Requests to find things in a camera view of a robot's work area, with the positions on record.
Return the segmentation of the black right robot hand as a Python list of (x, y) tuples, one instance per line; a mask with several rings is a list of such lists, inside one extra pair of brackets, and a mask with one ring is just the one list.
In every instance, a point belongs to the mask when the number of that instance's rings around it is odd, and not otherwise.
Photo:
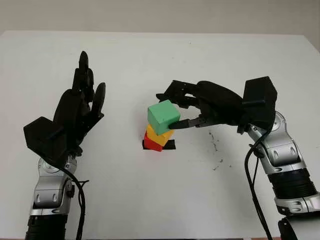
[(169, 125), (169, 129), (202, 128), (226, 124), (238, 126), (244, 115), (242, 98), (235, 92), (210, 81), (196, 84), (173, 80), (164, 93), (157, 93), (160, 102), (165, 100), (188, 109), (200, 110), (194, 119), (179, 120)]

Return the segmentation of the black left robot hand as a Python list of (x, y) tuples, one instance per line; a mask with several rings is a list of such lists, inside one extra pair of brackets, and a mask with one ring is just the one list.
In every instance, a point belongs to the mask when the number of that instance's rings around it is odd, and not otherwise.
[(61, 127), (58, 137), (62, 140), (54, 150), (54, 161), (62, 161), (67, 155), (80, 153), (78, 148), (84, 137), (104, 117), (102, 107), (105, 96), (104, 82), (94, 89), (94, 74), (89, 68), (89, 58), (82, 51), (74, 71), (72, 87), (62, 94), (54, 113), (53, 123)]

